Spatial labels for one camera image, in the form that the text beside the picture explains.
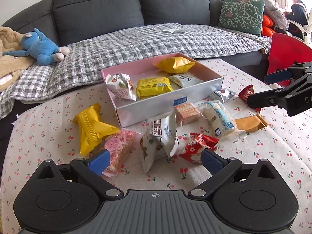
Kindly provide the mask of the golden brown bar pack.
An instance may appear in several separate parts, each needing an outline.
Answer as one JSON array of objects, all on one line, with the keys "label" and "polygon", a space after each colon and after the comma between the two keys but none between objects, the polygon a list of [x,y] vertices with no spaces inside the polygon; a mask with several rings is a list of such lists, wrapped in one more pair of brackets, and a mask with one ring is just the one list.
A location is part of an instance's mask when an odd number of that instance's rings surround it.
[{"label": "golden brown bar pack", "polygon": [[247,133],[255,132],[265,128],[268,125],[260,114],[239,118],[236,119],[235,122],[239,130],[245,130]]}]

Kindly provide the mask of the red crinkled snack pack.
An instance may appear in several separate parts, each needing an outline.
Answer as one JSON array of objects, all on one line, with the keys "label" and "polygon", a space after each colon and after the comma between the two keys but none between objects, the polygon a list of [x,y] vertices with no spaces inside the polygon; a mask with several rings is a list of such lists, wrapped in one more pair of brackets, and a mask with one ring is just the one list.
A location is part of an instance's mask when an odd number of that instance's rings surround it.
[{"label": "red crinkled snack pack", "polygon": [[200,133],[190,133],[190,139],[179,154],[180,157],[191,163],[201,164],[201,153],[203,150],[214,152],[219,139]]}]

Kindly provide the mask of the silver truffle chocolate pack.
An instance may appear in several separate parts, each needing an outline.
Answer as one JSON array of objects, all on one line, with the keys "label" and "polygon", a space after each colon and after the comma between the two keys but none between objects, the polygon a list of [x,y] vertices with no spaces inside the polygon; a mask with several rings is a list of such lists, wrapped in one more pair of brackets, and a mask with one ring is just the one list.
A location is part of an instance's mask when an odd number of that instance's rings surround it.
[{"label": "silver truffle chocolate pack", "polygon": [[209,99],[220,101],[221,103],[226,103],[228,100],[233,98],[236,95],[235,92],[227,88],[223,88],[219,91],[215,91],[210,94]]}]

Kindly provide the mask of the yellow pillow snack pack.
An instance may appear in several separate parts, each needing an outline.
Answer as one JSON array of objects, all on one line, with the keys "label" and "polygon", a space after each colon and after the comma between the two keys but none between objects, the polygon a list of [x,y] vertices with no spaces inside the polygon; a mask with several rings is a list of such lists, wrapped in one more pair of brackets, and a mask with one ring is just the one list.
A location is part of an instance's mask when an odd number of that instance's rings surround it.
[{"label": "yellow pillow snack pack", "polygon": [[72,122],[78,125],[80,155],[86,157],[98,146],[104,137],[118,133],[120,130],[104,123],[101,116],[101,105],[96,103],[82,110]]}]

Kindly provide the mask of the pink rice cracker pack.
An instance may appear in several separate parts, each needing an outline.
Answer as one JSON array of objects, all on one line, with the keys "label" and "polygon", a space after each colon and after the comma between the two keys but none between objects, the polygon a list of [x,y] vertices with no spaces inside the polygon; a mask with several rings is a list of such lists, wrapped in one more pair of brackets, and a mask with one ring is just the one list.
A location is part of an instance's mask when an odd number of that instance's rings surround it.
[{"label": "pink rice cracker pack", "polygon": [[115,177],[119,172],[126,172],[125,161],[129,153],[139,147],[142,134],[129,129],[121,129],[118,133],[109,135],[89,153],[89,158],[102,150],[110,153],[110,164],[101,175]]}]

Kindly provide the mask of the white cream roll pack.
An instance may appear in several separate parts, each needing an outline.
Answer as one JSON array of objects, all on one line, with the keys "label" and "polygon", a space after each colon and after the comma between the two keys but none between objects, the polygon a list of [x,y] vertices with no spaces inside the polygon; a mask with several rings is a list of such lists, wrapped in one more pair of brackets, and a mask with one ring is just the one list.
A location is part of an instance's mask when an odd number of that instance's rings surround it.
[{"label": "white cream roll pack", "polygon": [[226,139],[238,134],[236,122],[219,100],[204,101],[198,108],[207,119],[215,138]]}]

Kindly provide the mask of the wafer biscuit clear pack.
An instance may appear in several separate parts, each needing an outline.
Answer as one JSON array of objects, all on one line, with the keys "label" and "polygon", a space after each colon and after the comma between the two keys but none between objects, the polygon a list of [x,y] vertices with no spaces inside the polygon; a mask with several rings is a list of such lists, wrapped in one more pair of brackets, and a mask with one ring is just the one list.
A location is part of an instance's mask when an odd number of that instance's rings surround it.
[{"label": "wafer biscuit clear pack", "polygon": [[183,126],[198,121],[200,110],[193,103],[184,103],[175,107],[178,123]]}]

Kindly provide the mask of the white nut snack pack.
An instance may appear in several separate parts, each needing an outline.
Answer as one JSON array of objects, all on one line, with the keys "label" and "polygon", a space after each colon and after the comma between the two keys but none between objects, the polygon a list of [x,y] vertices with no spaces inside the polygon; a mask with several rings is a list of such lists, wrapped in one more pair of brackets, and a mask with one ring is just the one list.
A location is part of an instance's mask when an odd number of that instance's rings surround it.
[{"label": "white nut snack pack", "polygon": [[163,157],[171,158],[178,150],[177,119],[175,111],[166,117],[155,117],[140,139],[140,158],[145,174],[151,169],[154,161]]}]

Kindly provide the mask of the white cartoon face snack pack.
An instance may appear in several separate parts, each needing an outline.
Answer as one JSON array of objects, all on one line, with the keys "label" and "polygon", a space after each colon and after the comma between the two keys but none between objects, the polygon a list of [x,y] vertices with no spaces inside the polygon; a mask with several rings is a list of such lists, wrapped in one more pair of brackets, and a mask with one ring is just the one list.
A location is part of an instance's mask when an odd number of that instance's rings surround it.
[{"label": "white cartoon face snack pack", "polygon": [[181,88],[191,87],[204,82],[203,80],[196,78],[189,72],[185,72],[183,74],[173,74],[169,76],[169,79]]}]

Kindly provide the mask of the yellow waffle sandwich pack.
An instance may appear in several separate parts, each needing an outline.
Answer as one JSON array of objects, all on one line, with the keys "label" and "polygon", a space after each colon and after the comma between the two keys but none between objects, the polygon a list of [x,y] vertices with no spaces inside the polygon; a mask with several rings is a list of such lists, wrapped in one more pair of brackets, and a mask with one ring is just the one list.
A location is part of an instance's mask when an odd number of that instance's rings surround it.
[{"label": "yellow waffle sandwich pack", "polygon": [[183,74],[195,64],[195,62],[191,62],[184,57],[171,57],[160,61],[155,66],[166,73]]}]

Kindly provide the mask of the white walnut snack pack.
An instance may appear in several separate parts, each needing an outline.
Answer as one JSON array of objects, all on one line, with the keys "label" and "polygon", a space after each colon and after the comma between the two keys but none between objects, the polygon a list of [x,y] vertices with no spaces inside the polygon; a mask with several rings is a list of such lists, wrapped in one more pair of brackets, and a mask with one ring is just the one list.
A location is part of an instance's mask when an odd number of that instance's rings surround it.
[{"label": "white walnut snack pack", "polygon": [[131,78],[127,74],[118,73],[114,75],[108,74],[105,83],[110,92],[120,99],[136,101],[136,92],[131,82]]}]

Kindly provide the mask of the red plastic stool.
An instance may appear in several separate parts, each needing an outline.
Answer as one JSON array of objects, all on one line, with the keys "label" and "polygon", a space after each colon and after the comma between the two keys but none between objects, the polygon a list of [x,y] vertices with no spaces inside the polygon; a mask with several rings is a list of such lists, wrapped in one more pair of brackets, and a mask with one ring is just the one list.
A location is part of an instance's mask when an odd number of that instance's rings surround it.
[{"label": "red plastic stool", "polygon": [[311,47],[299,39],[282,33],[272,36],[271,50],[268,57],[269,68],[264,77],[267,85],[273,84],[269,74],[286,69],[291,65],[311,62]]}]

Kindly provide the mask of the orange cushion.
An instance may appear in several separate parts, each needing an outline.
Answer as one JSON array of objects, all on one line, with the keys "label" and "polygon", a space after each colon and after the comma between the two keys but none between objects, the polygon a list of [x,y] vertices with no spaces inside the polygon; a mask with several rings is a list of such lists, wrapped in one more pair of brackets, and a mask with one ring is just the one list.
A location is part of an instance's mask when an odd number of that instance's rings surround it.
[{"label": "orange cushion", "polygon": [[273,29],[273,20],[264,14],[262,20],[261,35],[272,37],[274,32],[275,31]]}]

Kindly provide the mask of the cherry print tablecloth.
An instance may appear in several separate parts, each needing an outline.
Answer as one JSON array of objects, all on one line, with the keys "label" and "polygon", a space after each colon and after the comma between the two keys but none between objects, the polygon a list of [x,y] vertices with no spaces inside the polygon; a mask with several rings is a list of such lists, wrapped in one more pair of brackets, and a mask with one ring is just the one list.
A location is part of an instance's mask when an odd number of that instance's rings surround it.
[{"label": "cherry print tablecloth", "polygon": [[[52,159],[57,164],[67,164],[79,156],[78,127],[72,119],[95,103],[101,106],[103,121],[117,126],[115,110],[103,84],[81,88],[17,115],[2,172],[2,233],[19,232],[13,203],[41,162]],[[299,202],[293,232],[311,233],[311,111],[289,117],[285,110],[269,107],[261,110],[261,116],[267,122],[266,128],[237,141],[220,142],[217,153],[245,163],[269,159]],[[144,173],[139,150],[134,149],[110,182],[123,191],[189,191],[207,178],[209,172],[203,166],[179,156],[159,159]]]}]

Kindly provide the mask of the brown bag on sofa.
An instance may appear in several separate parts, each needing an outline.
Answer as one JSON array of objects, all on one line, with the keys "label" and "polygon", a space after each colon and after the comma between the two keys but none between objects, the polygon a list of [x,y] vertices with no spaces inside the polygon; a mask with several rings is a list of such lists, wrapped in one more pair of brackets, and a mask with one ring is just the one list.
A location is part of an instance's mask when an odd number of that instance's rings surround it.
[{"label": "brown bag on sofa", "polygon": [[256,0],[265,2],[264,14],[273,21],[274,29],[288,30],[289,22],[286,17],[273,5],[271,0]]}]

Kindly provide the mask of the green branch pattern cushion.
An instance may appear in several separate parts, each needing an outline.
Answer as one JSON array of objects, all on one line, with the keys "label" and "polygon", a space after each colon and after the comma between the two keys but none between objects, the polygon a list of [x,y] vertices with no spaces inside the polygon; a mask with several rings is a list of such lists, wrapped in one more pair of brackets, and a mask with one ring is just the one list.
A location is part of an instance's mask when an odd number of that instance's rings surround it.
[{"label": "green branch pattern cushion", "polygon": [[223,0],[219,26],[261,36],[264,1]]}]

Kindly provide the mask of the person in background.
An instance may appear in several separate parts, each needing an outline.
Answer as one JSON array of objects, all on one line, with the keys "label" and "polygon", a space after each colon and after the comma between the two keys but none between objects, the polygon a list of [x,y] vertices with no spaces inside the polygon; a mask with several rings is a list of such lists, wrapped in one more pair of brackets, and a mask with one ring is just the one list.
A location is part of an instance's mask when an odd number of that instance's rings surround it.
[{"label": "person in background", "polygon": [[[291,12],[286,12],[285,17],[287,20],[295,21],[300,25],[306,25],[308,23],[307,8],[302,0],[292,0]],[[288,31],[297,37],[302,37],[302,32],[293,23],[290,23]]]}]

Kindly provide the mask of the pink and silver cardboard box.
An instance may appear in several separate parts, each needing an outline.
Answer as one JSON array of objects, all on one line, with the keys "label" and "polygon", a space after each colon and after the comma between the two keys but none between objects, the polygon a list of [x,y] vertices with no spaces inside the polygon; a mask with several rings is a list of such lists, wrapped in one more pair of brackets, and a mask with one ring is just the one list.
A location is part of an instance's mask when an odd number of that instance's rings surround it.
[{"label": "pink and silver cardboard box", "polygon": [[112,66],[102,78],[121,127],[202,100],[223,83],[221,75],[180,53]]}]

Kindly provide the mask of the grey checked quilted blanket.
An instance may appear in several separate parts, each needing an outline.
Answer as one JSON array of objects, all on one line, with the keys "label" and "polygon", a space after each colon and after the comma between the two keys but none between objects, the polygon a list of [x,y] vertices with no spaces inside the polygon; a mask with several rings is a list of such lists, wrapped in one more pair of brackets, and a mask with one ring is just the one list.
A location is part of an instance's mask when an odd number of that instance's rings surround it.
[{"label": "grey checked quilted blanket", "polygon": [[101,70],[123,63],[181,53],[193,59],[269,53],[271,40],[208,25],[166,23],[127,28],[70,44],[57,65],[32,65],[1,93],[1,118],[16,100],[42,102],[75,87],[99,83]]}]

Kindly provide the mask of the blue plush toy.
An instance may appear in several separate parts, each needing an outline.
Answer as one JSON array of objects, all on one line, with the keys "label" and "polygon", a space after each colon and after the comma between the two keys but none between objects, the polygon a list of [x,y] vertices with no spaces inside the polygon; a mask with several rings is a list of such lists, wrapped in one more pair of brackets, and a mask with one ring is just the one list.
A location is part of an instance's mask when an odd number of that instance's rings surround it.
[{"label": "blue plush toy", "polygon": [[24,34],[21,38],[21,46],[23,50],[3,52],[3,56],[31,56],[37,60],[38,65],[48,66],[61,62],[71,52],[69,47],[58,47],[37,28],[34,28],[33,32]]}]

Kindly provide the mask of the dark grey sofa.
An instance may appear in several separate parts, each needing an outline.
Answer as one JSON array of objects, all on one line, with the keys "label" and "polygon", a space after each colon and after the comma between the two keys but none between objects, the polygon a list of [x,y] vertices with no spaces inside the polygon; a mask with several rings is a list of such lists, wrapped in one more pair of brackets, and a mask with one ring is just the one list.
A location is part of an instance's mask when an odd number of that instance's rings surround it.
[{"label": "dark grey sofa", "polygon": [[38,28],[64,46],[131,27],[218,23],[223,0],[42,0],[5,22],[26,33]]}]

